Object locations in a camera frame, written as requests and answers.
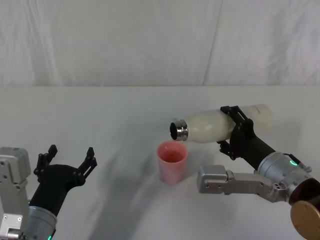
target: white table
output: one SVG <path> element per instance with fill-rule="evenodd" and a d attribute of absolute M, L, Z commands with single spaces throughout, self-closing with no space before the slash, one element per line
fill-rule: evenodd
<path fill-rule="evenodd" d="M 173 118 L 265 103 L 275 128 L 261 138 L 320 179 L 319 101 L 319 87 L 0 88 L 0 146 L 26 148 L 32 169 L 51 144 L 52 164 L 74 167 L 94 148 L 98 167 L 67 195 L 56 240 L 298 240 L 287 203 L 198 193 L 202 164 L 252 172 L 244 160 L 231 161 L 216 143 L 188 142 L 186 179 L 169 186 L 159 180 L 155 149 L 169 139 Z M 37 186 L 31 175 L 29 197 Z"/>

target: white backdrop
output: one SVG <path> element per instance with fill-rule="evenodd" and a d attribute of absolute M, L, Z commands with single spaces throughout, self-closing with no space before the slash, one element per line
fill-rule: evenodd
<path fill-rule="evenodd" d="M 0 0 L 0 85 L 320 84 L 320 0 Z"/>

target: pink cup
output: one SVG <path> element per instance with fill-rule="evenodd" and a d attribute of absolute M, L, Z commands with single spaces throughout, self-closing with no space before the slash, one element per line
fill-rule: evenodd
<path fill-rule="evenodd" d="M 165 141 L 157 148 L 162 181 L 174 185 L 184 178 L 188 150 L 179 141 Z"/>

